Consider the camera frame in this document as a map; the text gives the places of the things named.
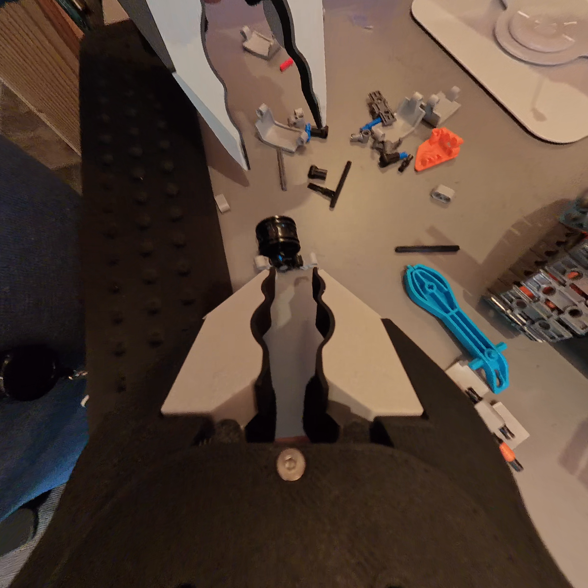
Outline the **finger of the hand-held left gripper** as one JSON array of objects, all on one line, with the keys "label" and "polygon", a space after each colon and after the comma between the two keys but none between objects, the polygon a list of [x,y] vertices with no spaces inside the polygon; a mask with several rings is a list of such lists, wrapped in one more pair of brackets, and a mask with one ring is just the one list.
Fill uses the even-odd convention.
[{"label": "finger of the hand-held left gripper", "polygon": [[175,71],[173,77],[228,154],[250,170],[240,129],[227,106],[227,89],[206,47],[204,1],[147,1]]},{"label": "finger of the hand-held left gripper", "polygon": [[292,58],[315,126],[326,125],[327,84],[322,1],[265,1],[270,30]]}]

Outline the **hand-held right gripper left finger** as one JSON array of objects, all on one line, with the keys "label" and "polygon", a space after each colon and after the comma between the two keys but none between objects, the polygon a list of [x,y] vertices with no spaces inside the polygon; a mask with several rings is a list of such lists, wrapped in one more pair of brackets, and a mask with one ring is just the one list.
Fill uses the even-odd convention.
[{"label": "hand-held right gripper left finger", "polygon": [[276,395],[269,331],[275,269],[266,269],[208,313],[166,397],[164,416],[234,420],[250,442],[273,442]]}]

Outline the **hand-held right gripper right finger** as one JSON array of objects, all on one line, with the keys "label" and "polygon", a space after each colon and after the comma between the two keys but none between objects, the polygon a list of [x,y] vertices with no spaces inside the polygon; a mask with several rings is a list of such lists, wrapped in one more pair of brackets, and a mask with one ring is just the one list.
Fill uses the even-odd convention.
[{"label": "hand-held right gripper right finger", "polygon": [[323,269],[313,269],[312,296],[321,340],[305,390],[308,439],[336,442],[353,422],[370,430],[381,417],[422,417],[422,403],[380,315]]}]

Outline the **black wheel hub assembly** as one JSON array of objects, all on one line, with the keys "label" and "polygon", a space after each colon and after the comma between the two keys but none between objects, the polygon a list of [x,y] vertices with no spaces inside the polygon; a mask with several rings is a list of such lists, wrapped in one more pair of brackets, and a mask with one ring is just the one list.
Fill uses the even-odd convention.
[{"label": "black wheel hub assembly", "polygon": [[257,270],[275,268],[285,272],[303,268],[298,230],[291,217],[267,217],[256,225],[255,235],[259,252],[254,258]]}]

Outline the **dark grey flat connector plate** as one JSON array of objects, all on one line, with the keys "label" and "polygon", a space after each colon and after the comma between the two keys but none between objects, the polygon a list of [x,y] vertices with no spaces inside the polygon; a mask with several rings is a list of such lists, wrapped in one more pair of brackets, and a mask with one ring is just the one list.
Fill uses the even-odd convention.
[{"label": "dark grey flat connector plate", "polygon": [[372,120],[381,117],[381,124],[384,127],[391,126],[396,121],[395,113],[380,91],[369,92],[366,99],[366,105]]}]

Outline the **small grey curved panel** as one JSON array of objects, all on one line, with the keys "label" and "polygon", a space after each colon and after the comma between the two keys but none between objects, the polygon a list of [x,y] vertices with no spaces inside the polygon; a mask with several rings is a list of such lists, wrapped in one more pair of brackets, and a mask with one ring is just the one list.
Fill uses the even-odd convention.
[{"label": "small grey curved panel", "polygon": [[271,109],[261,104],[256,110],[254,128],[260,141],[287,153],[295,153],[311,140],[310,127],[298,128],[275,121]]}]

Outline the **blue brick separator tool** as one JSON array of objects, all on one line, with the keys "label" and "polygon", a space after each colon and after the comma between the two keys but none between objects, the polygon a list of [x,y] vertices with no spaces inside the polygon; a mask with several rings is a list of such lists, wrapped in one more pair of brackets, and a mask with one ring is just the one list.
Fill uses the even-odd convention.
[{"label": "blue brick separator tool", "polygon": [[446,278],[422,264],[406,267],[405,290],[413,303],[439,319],[467,351],[468,367],[483,375],[489,390],[502,393],[510,385],[506,344],[494,344],[460,307]]}]

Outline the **large grey curved panel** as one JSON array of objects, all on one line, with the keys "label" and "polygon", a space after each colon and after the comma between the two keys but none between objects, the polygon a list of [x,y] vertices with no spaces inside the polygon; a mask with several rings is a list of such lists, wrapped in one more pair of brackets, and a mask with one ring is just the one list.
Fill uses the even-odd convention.
[{"label": "large grey curved panel", "polygon": [[422,122],[425,114],[425,102],[421,93],[414,92],[410,98],[406,97],[395,113],[396,119],[392,128],[393,140],[403,140],[414,132]]},{"label": "large grey curved panel", "polygon": [[459,96],[460,88],[458,86],[451,87],[447,92],[439,91],[431,94],[424,105],[422,121],[432,128],[443,126],[445,121],[461,107],[458,101]]}]

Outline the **wooden slatted cabinet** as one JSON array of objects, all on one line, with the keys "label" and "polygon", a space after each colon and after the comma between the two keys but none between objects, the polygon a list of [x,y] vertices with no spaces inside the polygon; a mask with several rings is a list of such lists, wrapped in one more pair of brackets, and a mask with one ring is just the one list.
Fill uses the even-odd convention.
[{"label": "wooden slatted cabinet", "polygon": [[1,1],[1,82],[81,154],[79,55],[86,1]]}]

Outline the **dark grey claw joint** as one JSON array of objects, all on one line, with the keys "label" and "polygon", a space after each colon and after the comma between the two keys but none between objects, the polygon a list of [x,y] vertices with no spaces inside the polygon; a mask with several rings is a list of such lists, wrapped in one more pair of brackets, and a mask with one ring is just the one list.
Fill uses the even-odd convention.
[{"label": "dark grey claw joint", "polygon": [[390,141],[388,139],[372,139],[371,148],[378,151],[380,159],[391,159],[399,153],[399,147],[403,139]]}]

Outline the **grey panels with orange pins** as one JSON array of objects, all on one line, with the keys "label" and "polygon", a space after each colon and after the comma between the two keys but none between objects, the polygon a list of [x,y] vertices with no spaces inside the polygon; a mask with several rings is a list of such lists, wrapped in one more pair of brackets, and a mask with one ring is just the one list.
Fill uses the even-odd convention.
[{"label": "grey panels with orange pins", "polygon": [[516,473],[524,471],[515,450],[530,437],[530,433],[515,418],[506,405],[496,399],[484,379],[472,370],[466,360],[458,360],[446,369],[446,375],[473,403],[476,412],[491,432],[504,461]]}]

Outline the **short black axle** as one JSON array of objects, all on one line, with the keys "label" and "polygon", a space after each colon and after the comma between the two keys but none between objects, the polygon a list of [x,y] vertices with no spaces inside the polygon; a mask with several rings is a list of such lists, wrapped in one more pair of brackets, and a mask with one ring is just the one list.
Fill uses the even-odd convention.
[{"label": "short black axle", "polygon": [[334,210],[334,208],[336,206],[336,203],[341,195],[342,188],[343,188],[343,186],[347,180],[347,177],[349,175],[349,171],[350,171],[351,166],[352,166],[352,161],[348,160],[346,162],[344,169],[343,169],[342,175],[337,183],[337,187],[335,188],[335,190],[332,191],[332,194],[330,196],[330,205],[329,205],[330,210]]}]

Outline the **orange wedge panel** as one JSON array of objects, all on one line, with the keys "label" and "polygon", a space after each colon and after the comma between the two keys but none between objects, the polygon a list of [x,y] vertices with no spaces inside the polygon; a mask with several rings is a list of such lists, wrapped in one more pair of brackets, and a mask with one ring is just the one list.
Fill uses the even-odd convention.
[{"label": "orange wedge panel", "polygon": [[448,128],[434,128],[430,137],[417,148],[414,170],[422,172],[456,158],[463,143],[463,138]]}]

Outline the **tracked toy vehicle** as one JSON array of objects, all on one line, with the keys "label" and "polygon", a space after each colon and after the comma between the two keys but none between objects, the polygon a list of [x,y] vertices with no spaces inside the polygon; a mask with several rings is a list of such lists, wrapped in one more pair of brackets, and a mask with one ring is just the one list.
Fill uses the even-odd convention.
[{"label": "tracked toy vehicle", "polygon": [[587,189],[497,278],[485,299],[532,341],[587,337]]}]

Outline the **clear round disc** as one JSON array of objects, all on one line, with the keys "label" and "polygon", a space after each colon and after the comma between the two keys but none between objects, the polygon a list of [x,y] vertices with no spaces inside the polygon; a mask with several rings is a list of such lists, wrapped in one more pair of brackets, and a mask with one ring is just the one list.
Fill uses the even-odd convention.
[{"label": "clear round disc", "polygon": [[502,1],[494,36],[512,57],[556,66],[587,57],[587,1]]}]

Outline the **small grey bracket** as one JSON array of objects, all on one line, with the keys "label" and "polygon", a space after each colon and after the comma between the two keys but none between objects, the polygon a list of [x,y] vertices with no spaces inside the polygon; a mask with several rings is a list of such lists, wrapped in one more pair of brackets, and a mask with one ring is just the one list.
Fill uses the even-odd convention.
[{"label": "small grey bracket", "polygon": [[248,26],[240,30],[242,36],[242,48],[265,61],[270,61],[282,48],[275,36],[265,36]]}]

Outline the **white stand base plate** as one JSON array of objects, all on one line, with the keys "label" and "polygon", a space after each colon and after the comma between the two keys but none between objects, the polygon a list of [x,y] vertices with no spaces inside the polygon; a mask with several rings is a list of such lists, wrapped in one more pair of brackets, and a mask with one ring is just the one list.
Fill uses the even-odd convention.
[{"label": "white stand base plate", "polygon": [[413,1],[411,13],[452,57],[535,137],[587,137],[587,58],[540,66],[512,57],[494,36],[502,1]]}]

